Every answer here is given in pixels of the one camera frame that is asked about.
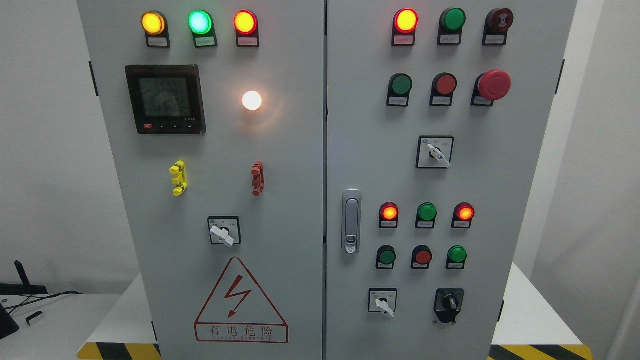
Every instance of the lcd display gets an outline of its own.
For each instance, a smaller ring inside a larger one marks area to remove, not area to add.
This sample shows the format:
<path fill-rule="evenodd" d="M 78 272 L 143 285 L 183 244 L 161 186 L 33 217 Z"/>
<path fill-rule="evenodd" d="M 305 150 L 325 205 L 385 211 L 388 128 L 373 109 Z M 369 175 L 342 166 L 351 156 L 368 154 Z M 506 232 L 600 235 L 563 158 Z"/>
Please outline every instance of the lcd display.
<path fill-rule="evenodd" d="M 191 116 L 184 78 L 141 78 L 139 82 L 146 116 Z"/>

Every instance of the warning sign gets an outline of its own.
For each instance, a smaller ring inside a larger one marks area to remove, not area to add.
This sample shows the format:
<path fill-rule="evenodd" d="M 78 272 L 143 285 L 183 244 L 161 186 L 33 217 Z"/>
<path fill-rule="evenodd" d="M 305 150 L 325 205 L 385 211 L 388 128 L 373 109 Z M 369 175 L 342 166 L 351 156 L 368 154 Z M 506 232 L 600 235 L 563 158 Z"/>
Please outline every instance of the warning sign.
<path fill-rule="evenodd" d="M 198 341 L 289 342 L 289 326 L 239 258 L 229 259 L 193 326 Z"/>

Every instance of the yellow terminal connector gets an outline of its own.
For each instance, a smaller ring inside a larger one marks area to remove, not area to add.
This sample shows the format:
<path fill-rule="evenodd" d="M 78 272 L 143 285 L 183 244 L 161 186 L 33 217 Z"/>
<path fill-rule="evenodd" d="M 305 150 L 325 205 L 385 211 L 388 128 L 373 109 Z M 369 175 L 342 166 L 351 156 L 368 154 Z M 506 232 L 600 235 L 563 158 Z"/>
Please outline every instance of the yellow terminal connector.
<path fill-rule="evenodd" d="M 169 174 L 173 175 L 171 184 L 175 185 L 175 189 L 173 189 L 173 196 L 182 195 L 188 187 L 187 171 L 184 165 L 184 161 L 176 161 L 175 164 L 173 164 L 173 166 L 169 168 Z"/>

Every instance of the lightning bolt symbol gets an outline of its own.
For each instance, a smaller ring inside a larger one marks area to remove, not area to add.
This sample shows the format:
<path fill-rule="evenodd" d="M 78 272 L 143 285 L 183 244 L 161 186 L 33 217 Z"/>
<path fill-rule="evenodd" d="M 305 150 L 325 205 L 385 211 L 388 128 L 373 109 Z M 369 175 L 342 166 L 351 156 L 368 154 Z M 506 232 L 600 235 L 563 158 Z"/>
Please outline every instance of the lightning bolt symbol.
<path fill-rule="evenodd" d="M 240 302 L 238 302 L 238 305 L 236 305 L 236 307 L 233 310 L 229 311 L 229 315 L 227 316 L 227 318 L 230 318 L 231 316 L 234 316 L 236 314 L 236 309 L 238 309 L 240 304 L 242 304 L 242 302 L 246 299 L 246 297 L 249 296 L 249 294 L 251 293 L 251 290 L 245 290 L 245 291 L 240 291 L 239 293 L 232 294 L 236 286 L 238 286 L 238 284 L 242 281 L 242 278 L 243 278 L 242 275 L 238 275 L 234 283 L 229 288 L 229 291 L 227 291 L 227 294 L 225 295 L 225 299 L 228 299 L 234 296 L 244 295 L 242 296 L 242 299 L 240 299 Z"/>

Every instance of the digital power meter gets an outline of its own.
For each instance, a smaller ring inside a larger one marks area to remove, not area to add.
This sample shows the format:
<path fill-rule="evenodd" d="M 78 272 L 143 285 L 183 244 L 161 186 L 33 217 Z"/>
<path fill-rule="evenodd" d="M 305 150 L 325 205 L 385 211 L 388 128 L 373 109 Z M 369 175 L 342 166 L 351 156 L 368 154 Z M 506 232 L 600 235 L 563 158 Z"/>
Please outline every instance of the digital power meter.
<path fill-rule="evenodd" d="M 204 134 L 198 65 L 128 65 L 131 106 L 139 134 Z"/>

